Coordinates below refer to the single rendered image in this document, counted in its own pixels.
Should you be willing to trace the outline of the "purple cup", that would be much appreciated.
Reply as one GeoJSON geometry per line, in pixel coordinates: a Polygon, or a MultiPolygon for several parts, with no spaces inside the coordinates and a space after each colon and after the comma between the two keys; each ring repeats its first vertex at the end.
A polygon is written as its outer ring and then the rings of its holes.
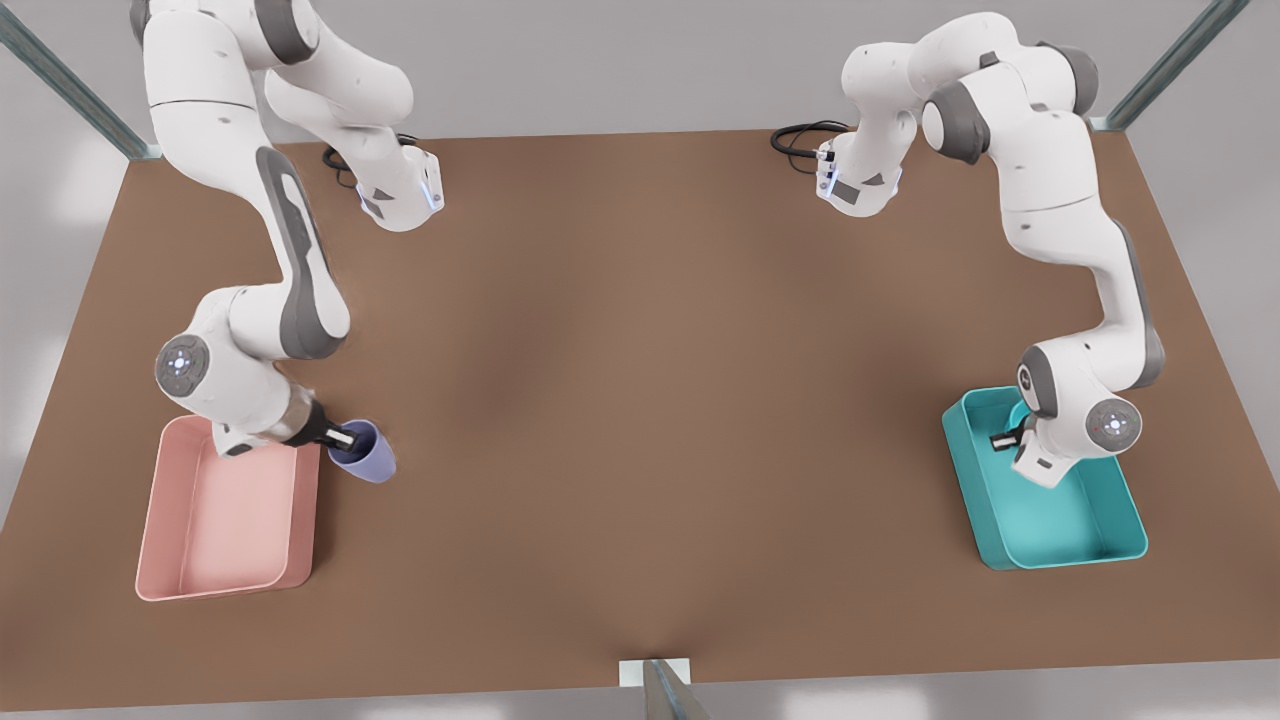
{"type": "Polygon", "coordinates": [[[353,448],[328,448],[330,460],[344,471],[370,483],[389,480],[397,470],[396,455],[381,430],[371,421],[358,419],[342,427],[357,434],[353,448]]]}

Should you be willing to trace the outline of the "teal box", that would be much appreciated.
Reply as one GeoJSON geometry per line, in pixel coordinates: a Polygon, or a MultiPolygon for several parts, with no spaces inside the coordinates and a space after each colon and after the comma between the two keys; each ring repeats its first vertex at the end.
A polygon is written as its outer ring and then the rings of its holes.
{"type": "Polygon", "coordinates": [[[1012,469],[1012,451],[992,450],[1019,397],[1012,386],[970,389],[942,416],[982,561],[1011,570],[1143,557],[1148,536],[1116,457],[1082,460],[1044,488],[1012,469]]]}

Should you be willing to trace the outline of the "pink box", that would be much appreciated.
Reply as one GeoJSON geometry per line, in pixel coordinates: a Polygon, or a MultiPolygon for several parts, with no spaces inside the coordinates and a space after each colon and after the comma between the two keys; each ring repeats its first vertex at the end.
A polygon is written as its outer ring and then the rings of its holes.
{"type": "Polygon", "coordinates": [[[316,445],[223,457],[207,419],[170,420],[159,439],[137,596],[161,602],[302,585],[314,565],[319,468],[316,445]]]}

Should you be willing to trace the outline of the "silver frame post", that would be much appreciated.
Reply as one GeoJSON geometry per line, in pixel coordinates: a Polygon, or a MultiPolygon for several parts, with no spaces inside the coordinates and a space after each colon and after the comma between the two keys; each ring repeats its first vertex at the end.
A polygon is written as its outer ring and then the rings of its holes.
{"type": "Polygon", "coordinates": [[[129,161],[156,160],[146,143],[77,73],[0,0],[0,44],[129,161]]]}
{"type": "Polygon", "coordinates": [[[712,720],[691,688],[690,659],[618,661],[618,687],[639,687],[644,720],[712,720]]]}
{"type": "Polygon", "coordinates": [[[1170,85],[1251,5],[1252,0],[1210,0],[1153,65],[1102,117],[1093,132],[1126,132],[1170,85]]]}

